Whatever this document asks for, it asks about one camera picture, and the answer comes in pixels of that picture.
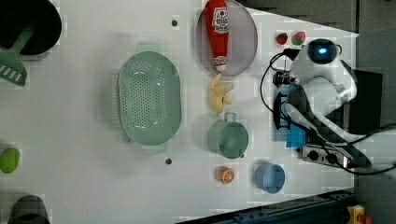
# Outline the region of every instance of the yellow toy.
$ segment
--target yellow toy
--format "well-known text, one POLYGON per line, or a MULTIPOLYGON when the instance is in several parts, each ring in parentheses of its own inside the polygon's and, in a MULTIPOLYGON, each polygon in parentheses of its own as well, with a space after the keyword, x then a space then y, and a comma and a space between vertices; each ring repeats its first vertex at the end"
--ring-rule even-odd
POLYGON ((225 93, 233 89, 233 83, 223 83, 219 84, 221 74, 217 74, 210 83, 210 104, 212 108, 221 113, 223 110, 223 103, 231 105, 233 101, 225 93))
POLYGON ((371 217, 364 215, 364 207, 361 205, 355 205, 347 207, 350 214, 350 220, 347 224, 372 224, 371 217))

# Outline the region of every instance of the black bowl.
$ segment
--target black bowl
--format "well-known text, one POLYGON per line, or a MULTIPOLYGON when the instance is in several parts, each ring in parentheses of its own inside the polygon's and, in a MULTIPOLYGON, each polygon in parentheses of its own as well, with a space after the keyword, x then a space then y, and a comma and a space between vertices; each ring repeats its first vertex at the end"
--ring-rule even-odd
POLYGON ((1 0, 0 46, 9 49, 21 31, 35 20, 35 33, 21 55, 38 55, 51 49, 62 32, 61 17, 49 0, 1 0))

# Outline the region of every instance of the small black dot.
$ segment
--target small black dot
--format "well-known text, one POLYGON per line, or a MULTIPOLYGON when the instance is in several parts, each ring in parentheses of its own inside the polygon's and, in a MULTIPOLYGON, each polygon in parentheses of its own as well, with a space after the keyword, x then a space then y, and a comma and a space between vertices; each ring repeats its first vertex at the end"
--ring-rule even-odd
POLYGON ((170 158, 166 159, 165 164, 167 164, 167 165, 172 164, 172 160, 170 158))

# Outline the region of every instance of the green cup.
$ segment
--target green cup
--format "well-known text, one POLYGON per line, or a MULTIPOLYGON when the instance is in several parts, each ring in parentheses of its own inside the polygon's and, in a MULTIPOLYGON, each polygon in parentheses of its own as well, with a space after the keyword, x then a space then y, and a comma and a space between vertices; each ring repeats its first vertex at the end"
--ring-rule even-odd
POLYGON ((224 120, 217 121, 209 130, 208 143, 211 150, 228 159, 241 157, 248 147, 248 131, 236 121, 235 113, 225 113, 224 120))

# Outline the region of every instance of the black pot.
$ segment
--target black pot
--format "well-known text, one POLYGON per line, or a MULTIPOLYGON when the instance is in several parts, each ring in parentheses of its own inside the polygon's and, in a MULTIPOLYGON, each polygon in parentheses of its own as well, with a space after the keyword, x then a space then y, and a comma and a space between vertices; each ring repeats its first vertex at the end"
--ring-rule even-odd
POLYGON ((8 224, 50 224, 43 200, 34 195, 19 199, 12 208, 8 224))
POLYGON ((51 49, 61 36, 62 21, 49 0, 8 0, 0 7, 0 46, 9 49, 21 31, 35 19, 35 33, 21 55, 38 55, 51 49))

